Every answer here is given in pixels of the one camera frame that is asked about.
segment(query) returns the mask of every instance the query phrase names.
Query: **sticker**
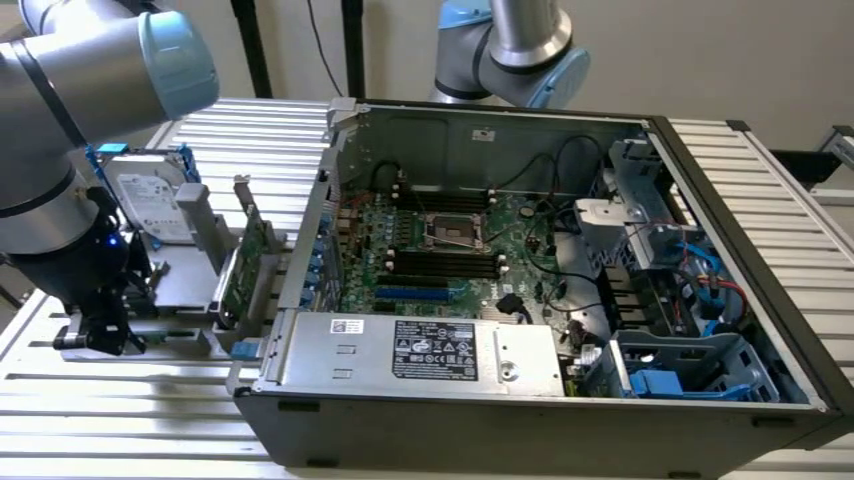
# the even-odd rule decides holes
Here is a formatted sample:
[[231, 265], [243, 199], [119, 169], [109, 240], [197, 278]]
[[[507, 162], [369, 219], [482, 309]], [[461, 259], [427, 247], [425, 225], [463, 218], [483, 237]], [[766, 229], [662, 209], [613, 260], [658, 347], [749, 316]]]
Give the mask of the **sticker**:
[[190, 242], [190, 227], [178, 203], [173, 186], [161, 177], [122, 174], [119, 189], [134, 222], [162, 242]]
[[391, 373], [407, 379], [477, 382], [474, 324], [397, 321]]
[[334, 318], [330, 333], [350, 333], [359, 335], [365, 332], [365, 320], [361, 318]]
[[477, 142], [494, 142], [495, 130], [473, 130], [471, 139]]

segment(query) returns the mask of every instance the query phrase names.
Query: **black cable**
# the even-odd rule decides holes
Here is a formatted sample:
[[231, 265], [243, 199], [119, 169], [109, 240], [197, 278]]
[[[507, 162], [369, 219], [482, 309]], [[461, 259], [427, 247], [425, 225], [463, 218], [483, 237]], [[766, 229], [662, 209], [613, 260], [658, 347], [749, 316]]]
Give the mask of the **black cable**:
[[377, 162], [377, 165], [374, 165], [374, 170], [371, 170], [371, 181], [369, 182], [369, 191], [370, 192], [375, 192], [377, 191], [377, 174], [379, 173], [379, 170], [386, 166], [386, 165], [394, 165], [395, 168], [398, 169], [398, 171], [401, 171], [401, 162], [398, 162], [394, 159], [386, 159], [386, 160], [381, 160], [379, 162]]
[[525, 306], [522, 306], [522, 308], [519, 308], [519, 313], [522, 314], [522, 317], [525, 318], [525, 323], [527, 323], [529, 325], [534, 325], [534, 317], [531, 317], [531, 312], [529, 312], [529, 309], [525, 308]]
[[333, 82], [333, 86], [335, 87], [335, 92], [339, 97], [343, 97], [342, 89], [338, 87], [338, 82], [335, 81], [335, 76], [333, 75], [333, 69], [330, 68], [330, 63], [326, 61], [326, 54], [323, 53], [323, 43], [321, 42], [321, 34], [318, 33], [318, 22], [315, 21], [315, 8], [311, 5], [311, 0], [306, 0], [309, 4], [309, 18], [311, 19], [311, 30], [315, 32], [315, 41], [318, 42], [318, 53], [321, 53], [321, 60], [323, 60], [323, 66], [326, 67], [326, 73], [330, 76], [330, 81]]
[[552, 162], [552, 164], [553, 164], [553, 167], [554, 167], [554, 173], [556, 173], [556, 178], [553, 178], [553, 190], [554, 190], [556, 182], [558, 182], [558, 183], [561, 182], [561, 179], [557, 177], [557, 174], [558, 174], [558, 162], [556, 161], [556, 158], [548, 153], [538, 153], [537, 155], [534, 155], [534, 157], [531, 158], [529, 163], [525, 165], [525, 167], [522, 167], [522, 170], [519, 170], [519, 173], [517, 173], [513, 177], [510, 177], [509, 180], [506, 180], [505, 182], [502, 182], [498, 185], [495, 185], [495, 187], [494, 187], [495, 190], [501, 190], [507, 185], [510, 185], [513, 182], [519, 180], [519, 177], [522, 177], [522, 175], [525, 175], [525, 172], [529, 171], [529, 169], [531, 168], [534, 163], [537, 163], [537, 160], [540, 160], [541, 158], [549, 160]]
[[[561, 157], [564, 157], [564, 151], [566, 150], [566, 147], [570, 145], [570, 143], [576, 142], [577, 140], [588, 140], [597, 147], [597, 155], [600, 158], [600, 170], [605, 170], [605, 149], [602, 148], [602, 144], [600, 143], [600, 140], [597, 140], [590, 135], [585, 135], [585, 134], [573, 135], [566, 140], [564, 140], [564, 144], [558, 149], [558, 155], [556, 156], [556, 169], [561, 164]], [[593, 187], [597, 185], [598, 176], [600, 176], [600, 173], [597, 172], [597, 174], [593, 177], [593, 185], [590, 186], [592, 191], [593, 191]]]
[[552, 297], [553, 297], [556, 291], [558, 290], [558, 288], [561, 287], [561, 284], [564, 284], [564, 283], [566, 283], [566, 282], [561, 282], [557, 286], [554, 286], [552, 288], [552, 291], [546, 294], [546, 297], [544, 299], [544, 303], [556, 312], [576, 313], [576, 312], [581, 312], [582, 310], [588, 310], [589, 308], [593, 308], [593, 307], [604, 307], [605, 306], [605, 304], [602, 302], [597, 302], [597, 303], [592, 303], [590, 305], [585, 305], [584, 307], [578, 307], [578, 308], [560, 308], [560, 307], [556, 307], [556, 304], [552, 302]]
[[[566, 208], [561, 209], [561, 210], [556, 210], [556, 215], [560, 215], [564, 211], [566, 210]], [[533, 224], [531, 224], [531, 228], [529, 228], [529, 231], [525, 235], [525, 240], [527, 242], [527, 239], [531, 237], [531, 234], [534, 233], [534, 230], [537, 229], [537, 226], [541, 224], [542, 220], [545, 218], [549, 218], [549, 216], [542, 216]], [[566, 277], [576, 277], [576, 278], [582, 278], [585, 280], [588, 280], [590, 283], [593, 283], [594, 285], [598, 286], [597, 284], [597, 280], [588, 276], [584, 275], [581, 273], [574, 273], [574, 272], [562, 272], [561, 270], [554, 270], [552, 268], [544, 267], [540, 263], [537, 263], [537, 261], [534, 260], [534, 258], [531, 257], [531, 252], [527, 249], [527, 247], [523, 248], [525, 249], [525, 257], [526, 260], [529, 261], [529, 263], [534, 266], [534, 268], [537, 268], [541, 272], [546, 272], [552, 275], [564, 275]]]

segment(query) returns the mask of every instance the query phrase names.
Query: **black pole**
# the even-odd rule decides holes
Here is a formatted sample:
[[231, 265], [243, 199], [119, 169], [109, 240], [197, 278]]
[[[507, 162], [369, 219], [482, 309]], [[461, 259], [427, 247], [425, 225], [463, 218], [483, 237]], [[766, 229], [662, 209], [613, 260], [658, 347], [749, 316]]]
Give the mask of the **black pole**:
[[253, 87], [258, 98], [273, 98], [273, 85], [267, 72], [267, 58], [265, 57], [265, 43], [262, 32], [258, 28], [258, 15], [255, 14], [255, 0], [231, 0], [231, 9], [241, 27], [241, 39], [246, 52], [246, 63], [250, 67]]
[[347, 57], [347, 95], [365, 98], [365, 45], [362, 38], [363, 0], [342, 0], [345, 55]]

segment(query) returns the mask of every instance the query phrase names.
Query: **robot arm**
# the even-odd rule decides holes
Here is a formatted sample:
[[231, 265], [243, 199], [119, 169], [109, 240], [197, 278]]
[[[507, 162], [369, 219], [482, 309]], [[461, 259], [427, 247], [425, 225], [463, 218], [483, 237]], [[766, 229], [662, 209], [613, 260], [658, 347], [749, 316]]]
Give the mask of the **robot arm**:
[[150, 2], [22, 0], [20, 9], [40, 36], [0, 44], [0, 252], [88, 322], [55, 345], [118, 354], [134, 342], [125, 290], [147, 293], [147, 262], [67, 154], [211, 105], [217, 71], [189, 19], [150, 13]]
[[556, 0], [446, 0], [431, 100], [564, 108], [588, 75], [590, 54], [573, 44]]

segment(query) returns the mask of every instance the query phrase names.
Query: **blue latch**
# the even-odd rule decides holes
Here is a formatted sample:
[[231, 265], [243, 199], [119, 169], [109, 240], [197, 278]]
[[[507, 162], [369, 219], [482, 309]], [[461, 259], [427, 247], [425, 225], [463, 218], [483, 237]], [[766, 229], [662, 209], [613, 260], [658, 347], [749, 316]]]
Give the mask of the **blue latch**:
[[672, 370], [641, 370], [629, 376], [632, 389], [640, 397], [682, 398], [682, 384]]
[[251, 362], [258, 360], [258, 349], [261, 344], [257, 342], [235, 342], [231, 347], [231, 359]]
[[100, 147], [98, 147], [98, 153], [104, 153], [107, 155], [119, 155], [129, 151], [127, 143], [106, 143]]

